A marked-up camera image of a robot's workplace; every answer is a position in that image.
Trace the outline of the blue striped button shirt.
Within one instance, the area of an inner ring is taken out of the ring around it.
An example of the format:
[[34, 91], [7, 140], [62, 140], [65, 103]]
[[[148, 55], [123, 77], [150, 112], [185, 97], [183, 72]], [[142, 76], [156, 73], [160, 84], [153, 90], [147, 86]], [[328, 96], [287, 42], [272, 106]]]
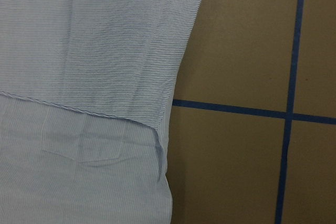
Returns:
[[170, 223], [177, 73], [202, 0], [1, 0], [1, 223]]

